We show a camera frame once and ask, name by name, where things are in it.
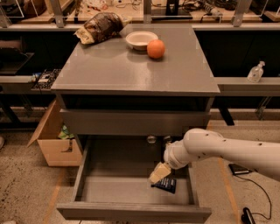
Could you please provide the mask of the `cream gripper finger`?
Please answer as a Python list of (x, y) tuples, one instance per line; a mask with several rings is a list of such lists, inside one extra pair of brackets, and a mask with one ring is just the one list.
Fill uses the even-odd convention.
[(161, 179), (167, 177), (171, 173), (171, 167), (166, 163), (159, 162), (154, 171), (149, 176), (149, 181), (152, 184), (157, 183)]

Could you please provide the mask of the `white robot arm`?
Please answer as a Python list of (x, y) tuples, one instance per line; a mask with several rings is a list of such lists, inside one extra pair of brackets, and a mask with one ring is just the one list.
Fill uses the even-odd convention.
[(167, 177), (171, 170), (191, 162), (217, 157), (280, 180), (280, 143), (225, 138), (206, 129), (189, 129), (182, 140), (167, 143), (164, 162), (159, 162), (149, 177), (152, 184)]

